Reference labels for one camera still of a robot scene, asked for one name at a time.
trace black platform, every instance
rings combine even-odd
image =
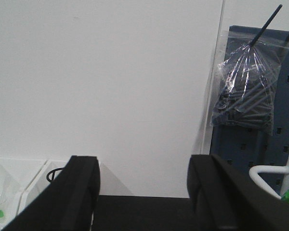
[[[99,196],[93,231],[196,231],[192,203],[185,198]]]

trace white plastic container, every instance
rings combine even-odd
[[[20,204],[18,213],[21,213],[50,183],[46,179],[47,173],[51,170],[59,167],[64,167],[67,164],[67,161],[63,160],[48,160],[42,170],[31,182],[29,187],[24,191]]]
[[[45,163],[46,160],[0,157],[0,209],[4,213],[0,230],[17,215],[23,192]]]

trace transparent plastic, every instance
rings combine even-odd
[[[225,61],[218,64],[214,76],[221,84],[211,124],[272,134],[277,79],[289,42],[261,36],[251,46],[253,38],[229,32]]]

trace gray pegboard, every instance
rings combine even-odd
[[[231,26],[230,31],[257,34],[259,28]],[[285,39],[288,31],[267,29],[264,36]],[[227,44],[227,53],[235,44]],[[289,153],[289,53],[278,77],[274,105],[274,132],[272,136],[261,131],[239,126],[216,126],[213,129],[210,154],[217,154],[229,164],[248,175],[254,165],[283,166]],[[280,191],[283,176],[262,174],[264,180],[277,192]]]

